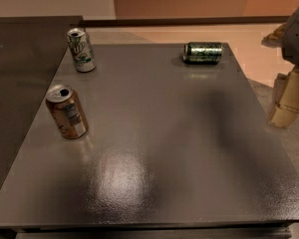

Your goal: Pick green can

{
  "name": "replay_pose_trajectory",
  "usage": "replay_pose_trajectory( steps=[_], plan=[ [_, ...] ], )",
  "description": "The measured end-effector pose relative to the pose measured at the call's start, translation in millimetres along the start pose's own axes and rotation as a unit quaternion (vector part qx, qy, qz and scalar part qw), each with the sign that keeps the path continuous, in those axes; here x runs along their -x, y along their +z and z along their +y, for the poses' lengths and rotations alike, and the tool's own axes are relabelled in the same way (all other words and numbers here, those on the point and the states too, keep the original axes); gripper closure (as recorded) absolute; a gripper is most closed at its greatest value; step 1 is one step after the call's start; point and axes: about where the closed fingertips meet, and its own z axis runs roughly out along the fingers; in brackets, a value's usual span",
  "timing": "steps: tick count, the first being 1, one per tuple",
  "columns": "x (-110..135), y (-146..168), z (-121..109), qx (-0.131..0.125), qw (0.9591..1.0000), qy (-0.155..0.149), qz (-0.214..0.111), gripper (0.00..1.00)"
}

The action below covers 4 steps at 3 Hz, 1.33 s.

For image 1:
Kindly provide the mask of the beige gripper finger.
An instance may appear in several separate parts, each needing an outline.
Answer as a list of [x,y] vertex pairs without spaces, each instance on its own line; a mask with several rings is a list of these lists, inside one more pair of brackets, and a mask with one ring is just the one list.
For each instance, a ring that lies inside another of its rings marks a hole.
[[278,48],[282,45],[282,39],[285,33],[285,26],[286,24],[280,25],[278,28],[276,28],[272,33],[265,36],[261,44],[266,47],[271,48]]
[[287,75],[275,79],[269,121],[277,127],[288,127],[299,116],[299,65]]

